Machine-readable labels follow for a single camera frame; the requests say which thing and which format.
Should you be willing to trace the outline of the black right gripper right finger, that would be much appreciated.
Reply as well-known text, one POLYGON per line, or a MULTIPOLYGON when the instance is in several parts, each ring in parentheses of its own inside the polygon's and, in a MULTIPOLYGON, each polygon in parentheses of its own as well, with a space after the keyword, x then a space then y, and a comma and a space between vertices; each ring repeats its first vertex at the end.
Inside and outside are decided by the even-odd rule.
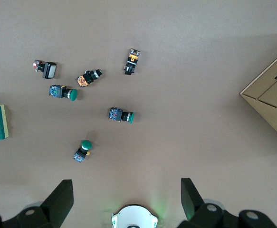
POLYGON ((234 216, 214 203, 205 203, 190 178, 181 179, 181 204, 186 220, 180 228, 275 228, 276 224, 264 213, 242 210, 234 216))

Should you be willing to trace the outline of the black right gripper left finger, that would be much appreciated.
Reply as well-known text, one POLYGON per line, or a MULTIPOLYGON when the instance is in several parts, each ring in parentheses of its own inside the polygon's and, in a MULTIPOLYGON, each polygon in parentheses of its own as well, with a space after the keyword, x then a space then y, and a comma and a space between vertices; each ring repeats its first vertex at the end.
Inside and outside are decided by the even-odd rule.
POLYGON ((28 207, 0 228, 59 228, 74 204, 72 180, 62 180, 40 206, 28 207))

